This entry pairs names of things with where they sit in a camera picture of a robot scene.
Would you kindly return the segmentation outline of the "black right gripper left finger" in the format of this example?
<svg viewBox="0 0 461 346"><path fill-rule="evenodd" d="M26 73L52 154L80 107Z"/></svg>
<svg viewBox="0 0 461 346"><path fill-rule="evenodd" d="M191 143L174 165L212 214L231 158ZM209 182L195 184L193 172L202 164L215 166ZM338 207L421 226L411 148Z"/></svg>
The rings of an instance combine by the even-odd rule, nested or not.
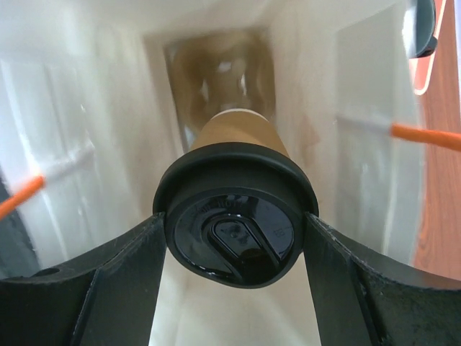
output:
<svg viewBox="0 0 461 346"><path fill-rule="evenodd" d="M1 281L2 345L147 345L166 254L164 215L31 277Z"/></svg>

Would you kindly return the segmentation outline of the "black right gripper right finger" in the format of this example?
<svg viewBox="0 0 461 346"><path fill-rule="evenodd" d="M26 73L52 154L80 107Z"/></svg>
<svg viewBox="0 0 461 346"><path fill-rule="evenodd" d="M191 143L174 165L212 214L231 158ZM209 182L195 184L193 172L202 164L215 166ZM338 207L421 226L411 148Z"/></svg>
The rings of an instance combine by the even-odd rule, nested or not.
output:
<svg viewBox="0 0 461 346"><path fill-rule="evenodd" d="M400 263L305 214L322 345L459 345L460 282Z"/></svg>

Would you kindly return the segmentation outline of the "black plastic cup lid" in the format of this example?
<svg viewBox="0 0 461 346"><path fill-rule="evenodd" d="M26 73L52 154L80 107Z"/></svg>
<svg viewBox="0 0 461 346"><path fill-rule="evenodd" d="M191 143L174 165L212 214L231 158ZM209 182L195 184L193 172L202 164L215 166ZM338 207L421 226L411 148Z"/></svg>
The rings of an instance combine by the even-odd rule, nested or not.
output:
<svg viewBox="0 0 461 346"><path fill-rule="evenodd" d="M164 173L153 212L166 244L189 271L235 288L263 288L287 274L303 250L305 213L318 200L287 156L250 143L194 149Z"/></svg>

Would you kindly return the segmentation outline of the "cream paper gift bag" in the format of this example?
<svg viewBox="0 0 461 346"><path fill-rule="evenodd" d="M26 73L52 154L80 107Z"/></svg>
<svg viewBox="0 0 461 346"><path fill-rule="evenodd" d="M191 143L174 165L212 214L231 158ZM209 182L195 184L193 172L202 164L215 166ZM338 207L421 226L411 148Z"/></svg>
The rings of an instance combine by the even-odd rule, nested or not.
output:
<svg viewBox="0 0 461 346"><path fill-rule="evenodd" d="M161 178L198 135L179 122L171 54L228 30L266 35L276 97L266 119L310 181L311 214L411 266L433 133L403 42L407 4L3 1L1 281L157 214ZM166 244L147 345L322 345L304 250L277 282L247 289L189 271Z"/></svg>

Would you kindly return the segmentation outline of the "brown paper coffee cup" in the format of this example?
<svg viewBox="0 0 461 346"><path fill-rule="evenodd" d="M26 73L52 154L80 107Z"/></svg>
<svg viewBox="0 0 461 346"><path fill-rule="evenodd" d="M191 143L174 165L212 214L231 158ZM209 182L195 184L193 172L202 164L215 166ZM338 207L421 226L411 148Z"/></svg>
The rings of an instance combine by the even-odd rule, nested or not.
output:
<svg viewBox="0 0 461 346"><path fill-rule="evenodd" d="M195 138L195 150L217 143L250 143L290 157L276 128L253 110L230 109L212 117Z"/></svg>

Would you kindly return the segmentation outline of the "beige pulp carrier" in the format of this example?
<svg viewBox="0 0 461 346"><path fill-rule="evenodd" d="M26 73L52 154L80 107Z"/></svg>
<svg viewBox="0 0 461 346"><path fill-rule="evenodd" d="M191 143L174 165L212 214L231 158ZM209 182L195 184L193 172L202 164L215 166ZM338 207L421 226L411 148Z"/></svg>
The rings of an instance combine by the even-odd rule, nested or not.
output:
<svg viewBox="0 0 461 346"><path fill-rule="evenodd" d="M179 122L197 135L215 115L248 109L275 113L272 52L258 30L228 30L191 37L171 54L169 80Z"/></svg>

